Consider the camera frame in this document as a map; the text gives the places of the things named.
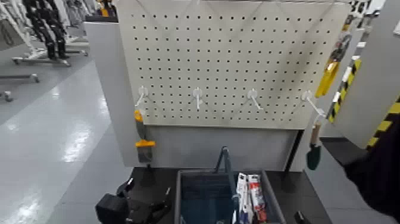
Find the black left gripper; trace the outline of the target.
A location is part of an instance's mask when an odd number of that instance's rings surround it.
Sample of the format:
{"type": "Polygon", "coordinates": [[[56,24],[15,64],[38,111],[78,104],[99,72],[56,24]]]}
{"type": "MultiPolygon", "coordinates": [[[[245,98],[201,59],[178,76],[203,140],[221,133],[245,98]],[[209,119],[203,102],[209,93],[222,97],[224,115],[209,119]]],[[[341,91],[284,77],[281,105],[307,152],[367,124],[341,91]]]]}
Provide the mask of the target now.
{"type": "MultiPolygon", "coordinates": [[[[134,178],[129,178],[117,189],[118,197],[128,197],[129,191],[135,186],[134,178]]],[[[155,204],[144,203],[143,201],[129,198],[127,200],[129,213],[125,218],[126,224],[149,224],[154,217],[163,217],[172,207],[171,187],[168,187],[164,199],[155,204]]]]}

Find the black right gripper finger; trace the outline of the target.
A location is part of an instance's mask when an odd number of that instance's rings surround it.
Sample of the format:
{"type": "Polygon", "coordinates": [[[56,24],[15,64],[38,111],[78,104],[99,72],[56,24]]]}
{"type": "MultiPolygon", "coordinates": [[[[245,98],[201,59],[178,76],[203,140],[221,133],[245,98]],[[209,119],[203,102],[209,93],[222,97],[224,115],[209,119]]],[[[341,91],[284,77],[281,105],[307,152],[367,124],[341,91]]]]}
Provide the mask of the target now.
{"type": "Polygon", "coordinates": [[[294,214],[294,219],[297,224],[311,224],[311,222],[307,219],[307,217],[301,211],[297,211],[294,214]]]}

